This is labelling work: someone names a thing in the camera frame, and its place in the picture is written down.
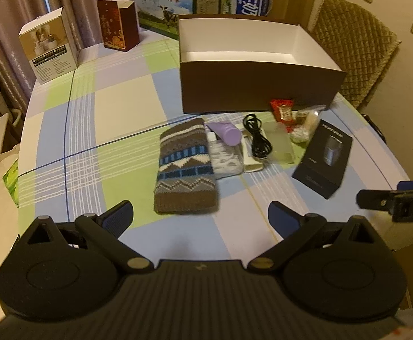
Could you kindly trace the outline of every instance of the black product box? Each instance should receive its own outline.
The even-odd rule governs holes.
[[[342,184],[352,137],[320,120],[293,177],[328,199]]]

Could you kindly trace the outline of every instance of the purple bottle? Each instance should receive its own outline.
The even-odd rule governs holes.
[[[226,145],[233,147],[241,142],[241,131],[232,123],[207,123],[206,125],[215,132]]]

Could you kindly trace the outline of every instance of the red wrapper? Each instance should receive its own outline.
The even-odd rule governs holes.
[[[272,99],[269,103],[271,104],[271,108],[273,108],[273,114],[276,120],[283,123],[290,133],[295,124],[292,114],[294,101],[291,99]]]

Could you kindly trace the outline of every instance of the knit sock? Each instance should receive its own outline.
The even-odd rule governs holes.
[[[155,212],[194,212],[215,207],[216,179],[203,119],[196,118],[166,130],[160,143]]]

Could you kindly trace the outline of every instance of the chair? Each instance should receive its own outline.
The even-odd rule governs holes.
[[[323,0],[312,34],[348,72],[340,92],[354,108],[371,97],[400,44],[373,14],[346,0]]]

